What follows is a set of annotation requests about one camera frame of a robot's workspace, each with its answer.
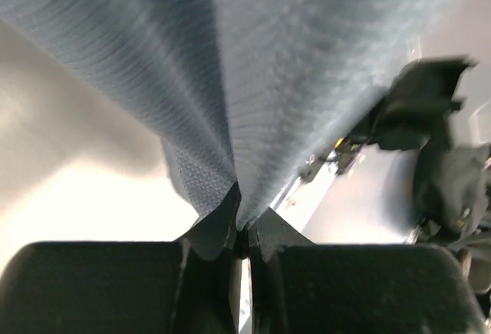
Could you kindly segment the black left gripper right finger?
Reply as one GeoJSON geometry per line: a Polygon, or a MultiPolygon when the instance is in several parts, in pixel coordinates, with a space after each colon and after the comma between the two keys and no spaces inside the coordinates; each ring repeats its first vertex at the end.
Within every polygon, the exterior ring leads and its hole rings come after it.
{"type": "Polygon", "coordinates": [[[487,332],[441,247],[318,245],[272,210],[248,236],[256,333],[487,332]]]}

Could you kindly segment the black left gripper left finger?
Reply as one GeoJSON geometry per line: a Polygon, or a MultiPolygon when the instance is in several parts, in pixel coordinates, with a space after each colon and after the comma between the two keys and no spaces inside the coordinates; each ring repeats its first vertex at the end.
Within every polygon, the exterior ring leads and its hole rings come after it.
{"type": "Polygon", "coordinates": [[[241,196],[172,242],[38,242],[1,278],[3,333],[235,333],[241,196]]]}

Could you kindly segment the blue-grey pillowcase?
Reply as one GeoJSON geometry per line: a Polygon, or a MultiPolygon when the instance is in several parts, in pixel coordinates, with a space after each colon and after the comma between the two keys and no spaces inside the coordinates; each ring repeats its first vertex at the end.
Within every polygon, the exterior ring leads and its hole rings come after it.
{"type": "Polygon", "coordinates": [[[259,218],[371,84],[425,0],[1,0],[1,19],[148,125],[201,214],[259,218]]]}

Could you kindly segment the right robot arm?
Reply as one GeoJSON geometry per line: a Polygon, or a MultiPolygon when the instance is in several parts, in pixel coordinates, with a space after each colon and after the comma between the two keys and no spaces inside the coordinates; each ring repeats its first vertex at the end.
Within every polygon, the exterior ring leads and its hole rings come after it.
{"type": "Polygon", "coordinates": [[[464,99],[455,93],[462,73],[476,61],[465,55],[423,58],[406,64],[384,96],[345,136],[356,145],[417,152],[412,199],[425,241],[461,247],[486,215],[487,144],[457,146],[450,117],[464,99]]]}

